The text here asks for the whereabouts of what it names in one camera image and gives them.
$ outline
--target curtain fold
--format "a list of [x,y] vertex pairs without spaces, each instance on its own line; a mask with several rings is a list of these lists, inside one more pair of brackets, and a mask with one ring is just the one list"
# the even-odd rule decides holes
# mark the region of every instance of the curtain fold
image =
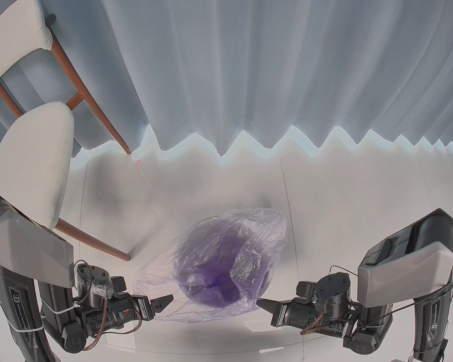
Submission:
[[[0,0],[0,11],[7,2]],[[370,129],[413,144],[423,136],[430,143],[453,139],[451,0],[43,5],[56,14],[56,36],[132,149],[148,123],[163,150],[198,133],[220,155],[242,130],[272,148],[291,125],[317,147],[335,126],[356,143]],[[67,101],[74,91],[43,52],[3,77],[25,110]],[[75,145],[109,140],[88,108],[79,107]],[[10,122],[0,105],[0,123]]]

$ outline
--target white chair seat cushion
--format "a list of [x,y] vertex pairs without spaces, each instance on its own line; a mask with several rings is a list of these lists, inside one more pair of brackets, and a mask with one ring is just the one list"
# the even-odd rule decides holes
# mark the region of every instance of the white chair seat cushion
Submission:
[[35,49],[52,49],[39,0],[17,0],[0,14],[0,76]]
[[0,142],[0,196],[40,225],[58,222],[74,139],[74,116],[52,102],[19,117]]

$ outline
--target purple plastic bag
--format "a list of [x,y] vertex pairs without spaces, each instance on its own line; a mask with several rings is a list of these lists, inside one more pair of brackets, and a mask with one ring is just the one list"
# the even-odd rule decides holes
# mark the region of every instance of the purple plastic bag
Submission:
[[201,322],[250,312],[286,241],[286,220],[276,210],[232,210],[205,219],[138,272],[134,292],[174,295],[156,315],[160,320]]

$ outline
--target white label sticker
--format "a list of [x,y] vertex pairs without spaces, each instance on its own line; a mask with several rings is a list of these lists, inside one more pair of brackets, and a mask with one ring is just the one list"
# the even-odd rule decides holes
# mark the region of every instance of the white label sticker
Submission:
[[139,302],[139,306],[140,306],[140,310],[142,312],[143,318],[149,319],[148,314],[146,313],[146,308],[145,308],[145,304],[143,303],[143,299],[139,299],[138,302]]
[[286,308],[287,308],[287,305],[284,305],[283,308],[280,311],[280,317],[279,317],[279,322],[277,324],[277,327],[281,326],[282,323],[283,323],[283,319],[284,319],[284,314],[286,312]]

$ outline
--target robotic arm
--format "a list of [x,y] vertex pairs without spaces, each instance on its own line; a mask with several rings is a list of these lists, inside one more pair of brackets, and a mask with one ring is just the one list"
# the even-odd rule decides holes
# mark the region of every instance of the robotic arm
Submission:
[[[150,321],[173,300],[126,293],[121,276],[80,264],[74,276],[72,245],[34,224],[0,198],[0,305],[25,362],[59,362],[46,331],[66,352],[93,348],[110,329]],[[42,301],[38,309],[34,279]],[[72,287],[77,284],[78,297]],[[87,338],[94,342],[87,346]]]
[[452,267],[453,219],[437,209],[368,250],[358,267],[358,302],[351,301],[349,274],[338,272],[317,283],[299,282],[292,300],[259,299],[257,305],[272,314],[274,327],[342,338],[343,347],[366,355],[381,346],[398,311],[393,304],[413,299],[409,361],[440,362],[448,342]]

